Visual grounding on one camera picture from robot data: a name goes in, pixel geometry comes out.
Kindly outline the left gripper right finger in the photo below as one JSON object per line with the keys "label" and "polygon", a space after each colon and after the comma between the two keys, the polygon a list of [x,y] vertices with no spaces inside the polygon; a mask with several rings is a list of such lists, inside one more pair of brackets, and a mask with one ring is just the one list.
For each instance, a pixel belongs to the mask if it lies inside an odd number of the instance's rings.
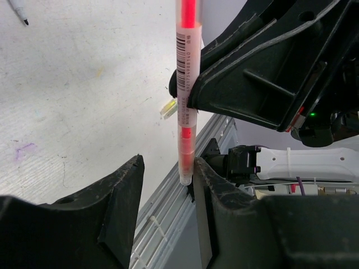
{"label": "left gripper right finger", "polygon": [[259,202],[195,159],[194,192],[203,268],[263,268]]}

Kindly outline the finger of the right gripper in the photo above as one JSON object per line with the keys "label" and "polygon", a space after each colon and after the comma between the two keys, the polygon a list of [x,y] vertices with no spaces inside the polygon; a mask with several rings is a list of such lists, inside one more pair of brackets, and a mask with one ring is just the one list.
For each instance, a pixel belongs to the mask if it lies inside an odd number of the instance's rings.
{"label": "finger of the right gripper", "polygon": [[357,44],[357,1],[247,1],[202,50],[189,106],[279,132],[319,104],[355,109],[340,71]]}
{"label": "finger of the right gripper", "polygon": [[175,69],[169,80],[168,90],[170,96],[177,97],[177,70]]}

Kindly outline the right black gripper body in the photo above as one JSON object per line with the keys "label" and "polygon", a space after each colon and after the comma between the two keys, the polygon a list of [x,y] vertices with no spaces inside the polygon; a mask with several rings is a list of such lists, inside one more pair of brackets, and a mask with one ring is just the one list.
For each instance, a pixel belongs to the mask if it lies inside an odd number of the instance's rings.
{"label": "right black gripper body", "polygon": [[358,135],[358,42],[340,61],[329,85],[291,136],[308,147],[325,147]]}

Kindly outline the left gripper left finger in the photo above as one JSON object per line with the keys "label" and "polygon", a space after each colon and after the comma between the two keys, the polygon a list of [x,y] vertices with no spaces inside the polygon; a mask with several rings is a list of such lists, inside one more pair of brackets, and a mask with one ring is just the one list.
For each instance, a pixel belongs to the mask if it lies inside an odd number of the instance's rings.
{"label": "left gripper left finger", "polygon": [[144,159],[51,205],[41,205],[43,268],[128,268],[141,198]]}

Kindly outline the pink highlighter pen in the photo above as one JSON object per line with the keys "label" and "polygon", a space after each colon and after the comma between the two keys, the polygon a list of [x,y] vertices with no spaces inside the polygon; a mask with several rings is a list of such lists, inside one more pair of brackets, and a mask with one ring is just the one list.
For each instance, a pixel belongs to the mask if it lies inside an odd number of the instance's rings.
{"label": "pink highlighter pen", "polygon": [[197,110],[188,108],[191,90],[200,74],[202,1],[176,2],[176,91],[178,121],[178,172],[182,185],[194,173]]}

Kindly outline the white marker black cap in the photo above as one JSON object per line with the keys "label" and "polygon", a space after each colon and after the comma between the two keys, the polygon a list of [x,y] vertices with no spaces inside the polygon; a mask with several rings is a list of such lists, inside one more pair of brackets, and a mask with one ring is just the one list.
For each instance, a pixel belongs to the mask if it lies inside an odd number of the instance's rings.
{"label": "white marker black cap", "polygon": [[29,26],[27,14],[25,11],[24,0],[8,0],[13,11],[17,14],[18,18],[26,25]]}

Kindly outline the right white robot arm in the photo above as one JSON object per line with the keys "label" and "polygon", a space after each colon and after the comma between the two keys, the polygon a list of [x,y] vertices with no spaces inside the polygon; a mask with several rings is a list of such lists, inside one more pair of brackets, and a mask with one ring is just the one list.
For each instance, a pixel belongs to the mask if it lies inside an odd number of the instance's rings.
{"label": "right white robot arm", "polygon": [[306,150],[232,149],[208,162],[235,183],[280,178],[358,181],[358,151],[331,148],[358,108],[357,1],[247,1],[202,46],[201,1],[176,2],[178,168],[192,182],[198,111],[288,132]]}

